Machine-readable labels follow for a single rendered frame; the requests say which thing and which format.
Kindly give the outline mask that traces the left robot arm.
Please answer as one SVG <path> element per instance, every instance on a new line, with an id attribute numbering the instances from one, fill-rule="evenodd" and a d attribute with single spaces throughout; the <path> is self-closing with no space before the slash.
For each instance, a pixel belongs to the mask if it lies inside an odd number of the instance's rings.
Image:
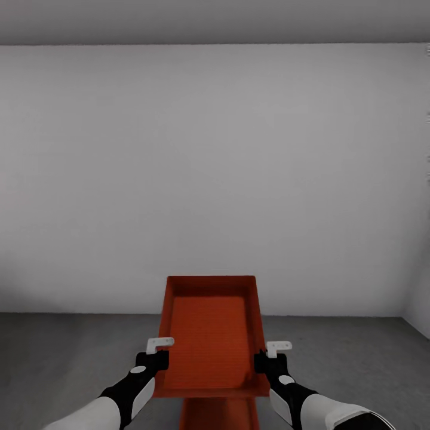
<path id="1" fill-rule="evenodd" d="M 148 339 L 146 353 L 138 353 L 136 365 L 113 387 L 87 406 L 42 430 L 124 430 L 152 398 L 157 371 L 168 370 L 169 351 L 157 347 L 174 345 L 173 337 Z"/>

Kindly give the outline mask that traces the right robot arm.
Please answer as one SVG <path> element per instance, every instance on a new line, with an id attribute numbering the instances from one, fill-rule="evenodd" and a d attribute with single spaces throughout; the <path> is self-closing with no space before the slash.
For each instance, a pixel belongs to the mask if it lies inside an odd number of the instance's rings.
<path id="1" fill-rule="evenodd" d="M 293 430 L 396 430 L 384 417 L 365 407 L 332 400 L 299 385 L 288 373 L 286 354 L 290 341 L 268 341 L 266 353 L 254 354 L 256 373 L 265 373 L 276 414 Z"/>

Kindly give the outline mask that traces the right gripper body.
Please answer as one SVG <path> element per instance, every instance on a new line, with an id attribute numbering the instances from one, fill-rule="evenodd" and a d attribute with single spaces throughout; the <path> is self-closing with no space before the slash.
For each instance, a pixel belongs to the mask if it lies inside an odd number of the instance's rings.
<path id="1" fill-rule="evenodd" d="M 268 372 L 273 366 L 281 366 L 288 372 L 286 354 L 279 353 L 277 358 L 268 358 L 263 352 L 254 354 L 254 369 L 256 373 L 265 373 L 268 378 Z"/>

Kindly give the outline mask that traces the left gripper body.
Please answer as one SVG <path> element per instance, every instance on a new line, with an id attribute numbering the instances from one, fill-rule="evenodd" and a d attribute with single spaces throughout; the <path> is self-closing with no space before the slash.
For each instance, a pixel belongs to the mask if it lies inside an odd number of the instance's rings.
<path id="1" fill-rule="evenodd" d="M 169 351 L 157 351 L 156 354 L 147 355 L 144 353 L 138 353 L 136 356 L 136 364 L 142 363 L 146 360 L 152 361 L 156 367 L 156 373 L 160 370 L 168 370 L 169 367 Z"/>

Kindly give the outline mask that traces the storage box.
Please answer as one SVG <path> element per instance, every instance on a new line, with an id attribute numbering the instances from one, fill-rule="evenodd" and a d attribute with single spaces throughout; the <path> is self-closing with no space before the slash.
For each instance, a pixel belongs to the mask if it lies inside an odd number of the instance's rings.
<path id="1" fill-rule="evenodd" d="M 254 275 L 168 276 L 158 337 L 173 337 L 155 397 L 269 397 L 254 354 L 266 353 Z M 229 399 L 224 399 L 229 402 Z"/>
<path id="2" fill-rule="evenodd" d="M 210 397 L 206 398 L 206 400 L 209 400 L 211 403 L 213 403 L 215 400 L 220 402 L 225 402 L 224 399 L 229 399 L 229 397 Z M 186 422 L 188 420 L 188 413 L 189 413 L 189 402 L 194 402 L 196 399 L 192 399 L 190 397 L 183 397 L 183 405 L 182 405 L 182 413 L 181 413 L 181 419 L 180 419 L 180 427 L 179 430 L 186 430 Z M 259 427 L 259 417 L 257 416 L 257 409 L 256 409 L 256 403 L 254 397 L 239 397 L 235 398 L 237 401 L 247 401 L 249 406 L 249 412 L 248 415 L 250 417 L 246 418 L 247 422 L 250 422 L 250 428 L 251 430 L 260 430 Z"/>

